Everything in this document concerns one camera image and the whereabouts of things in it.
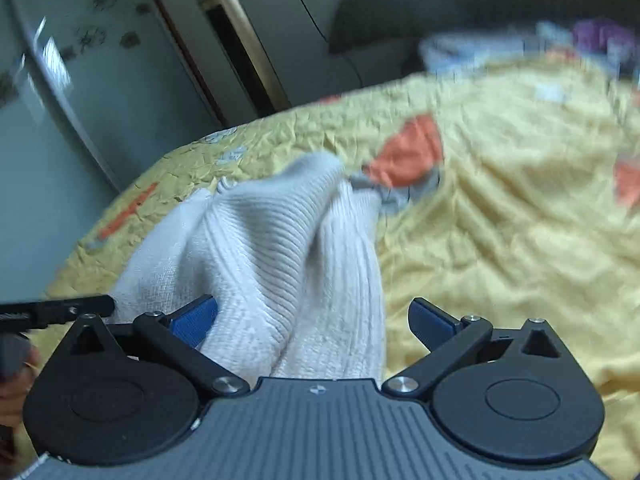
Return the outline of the person's left hand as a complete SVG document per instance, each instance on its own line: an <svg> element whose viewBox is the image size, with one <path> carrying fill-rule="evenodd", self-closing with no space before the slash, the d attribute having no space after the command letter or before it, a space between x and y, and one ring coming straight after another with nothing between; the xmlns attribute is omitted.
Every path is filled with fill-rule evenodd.
<svg viewBox="0 0 640 480"><path fill-rule="evenodd" d="M30 347L28 357L18 373L1 384L0 425L16 428L23 420L26 396L38 376L40 355L35 347Z"/></svg>

